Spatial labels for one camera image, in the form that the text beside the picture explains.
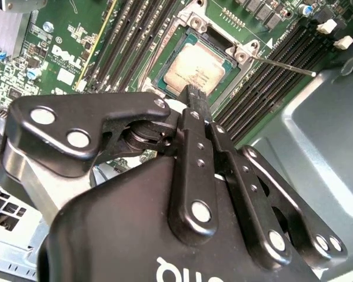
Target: black plastic bracket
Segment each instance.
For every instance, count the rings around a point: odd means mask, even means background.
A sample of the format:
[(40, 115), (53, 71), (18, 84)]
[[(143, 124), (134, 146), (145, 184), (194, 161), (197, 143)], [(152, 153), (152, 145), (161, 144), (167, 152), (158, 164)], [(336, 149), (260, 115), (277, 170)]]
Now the black plastic bracket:
[(212, 143), (200, 114), (186, 108), (179, 118), (169, 225), (185, 244), (208, 241), (218, 228)]
[(248, 252), (268, 269), (289, 264), (291, 245), (267, 202), (251, 163), (235, 151), (220, 125), (211, 123), (208, 131), (215, 146), (216, 172), (226, 177)]
[[(51, 112), (54, 121), (36, 122), (32, 118), (35, 109)], [(148, 92), (21, 97), (10, 106), (5, 134), (15, 147), (48, 169), (79, 177), (95, 162), (114, 158), (117, 141), (128, 124), (163, 121), (169, 115), (167, 103)], [(67, 136), (71, 132), (87, 136), (88, 144), (70, 144)]]
[(308, 265), (328, 268), (343, 262), (348, 255), (343, 242), (288, 182), (253, 147), (243, 146), (239, 152), (262, 180), (268, 203), (285, 218), (284, 231)]

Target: white connector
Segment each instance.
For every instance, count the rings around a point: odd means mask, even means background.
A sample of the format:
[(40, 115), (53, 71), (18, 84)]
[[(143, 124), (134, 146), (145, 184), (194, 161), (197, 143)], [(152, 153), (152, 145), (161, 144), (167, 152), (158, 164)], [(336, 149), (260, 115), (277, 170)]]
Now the white connector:
[(340, 40), (335, 41), (334, 46), (341, 50), (347, 50), (349, 46), (352, 45), (352, 43), (353, 43), (353, 38), (347, 35), (341, 38)]
[(317, 31), (323, 34), (330, 34), (336, 26), (337, 23), (333, 19), (329, 19), (325, 23), (318, 25)]

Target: capacitor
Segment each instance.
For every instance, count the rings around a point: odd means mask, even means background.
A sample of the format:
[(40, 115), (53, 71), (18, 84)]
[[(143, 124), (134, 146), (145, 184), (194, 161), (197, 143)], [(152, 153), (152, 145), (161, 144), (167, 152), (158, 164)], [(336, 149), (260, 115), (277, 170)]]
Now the capacitor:
[(298, 13), (302, 16), (310, 16), (310, 14), (313, 12), (312, 6), (301, 4), (298, 7)]
[(28, 72), (26, 73), (26, 76), (30, 80), (35, 80), (40, 78), (42, 75), (42, 70), (40, 68), (31, 68), (28, 69)]
[(45, 22), (43, 24), (43, 30), (48, 33), (53, 33), (55, 28), (52, 22)]

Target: green circuit board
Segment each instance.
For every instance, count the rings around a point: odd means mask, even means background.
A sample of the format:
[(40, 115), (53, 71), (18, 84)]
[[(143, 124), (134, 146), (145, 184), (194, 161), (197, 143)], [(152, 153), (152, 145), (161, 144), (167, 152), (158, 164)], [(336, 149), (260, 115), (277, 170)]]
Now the green circuit board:
[[(299, 12), (307, 1), (314, 7), (309, 17)], [(209, 28), (220, 29), (219, 36), (216, 30), (214, 35), (206, 36), (192, 24), (179, 23), (174, 30), (170, 29), (190, 4), (204, 6), (202, 14), (209, 19)], [(266, 19), (260, 15), (261, 7), (265, 6), (271, 8)], [(353, 6), (347, 0), (50, 0), (45, 8), (31, 14), (21, 55), (0, 60), (0, 106), (8, 106), (13, 99), (24, 95), (134, 92), (144, 90), (147, 80), (151, 87), (145, 90), (175, 98), (178, 92), (172, 87), (166, 88), (165, 75), (173, 72), (172, 78), (180, 76), (178, 70), (185, 66), (184, 62), (176, 66), (176, 71), (170, 70), (172, 63), (182, 52), (186, 40), (194, 38), (193, 44), (201, 42), (201, 46), (207, 47), (207, 58), (219, 57), (224, 62), (218, 64), (211, 76), (198, 73), (206, 76), (205, 80), (217, 78), (207, 95), (214, 116), (222, 119), (219, 114), (261, 64), (253, 62), (243, 78), (230, 88), (242, 67), (236, 65), (233, 54), (228, 54), (211, 39), (220, 41), (222, 37), (230, 37), (231, 43), (235, 42), (233, 47), (256, 40), (259, 43), (257, 55), (267, 57), (277, 51), (297, 24), (323, 9), (343, 22), (346, 32), (353, 35)], [(274, 26), (272, 16), (279, 19)], [(45, 23), (52, 24), (51, 31), (44, 27)], [(329, 48), (327, 58), (334, 53), (335, 48)], [(311, 69), (319, 70), (323, 66), (321, 62)], [(301, 80), (295, 89), (308, 82), (309, 78)], [(263, 116), (262, 121), (253, 125), (250, 135), (269, 121), (297, 91), (290, 89), (288, 93), (277, 109), (269, 111), (266, 118)]]

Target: chip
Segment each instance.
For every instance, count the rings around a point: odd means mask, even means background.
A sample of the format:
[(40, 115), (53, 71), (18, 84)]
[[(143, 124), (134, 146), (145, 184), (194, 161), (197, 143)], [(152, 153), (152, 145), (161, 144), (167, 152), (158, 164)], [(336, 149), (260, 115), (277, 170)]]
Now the chip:
[(40, 55), (41, 57), (45, 58), (46, 55), (47, 55), (47, 50), (41, 49), (41, 50), (39, 51), (39, 55)]
[(8, 98), (14, 100), (17, 98), (20, 98), (22, 96), (21, 92), (14, 89), (14, 88), (10, 88), (9, 92), (8, 92)]
[(187, 84), (209, 95), (225, 76), (224, 62), (224, 58), (202, 42), (186, 43), (165, 74), (164, 81), (168, 90), (176, 95)]

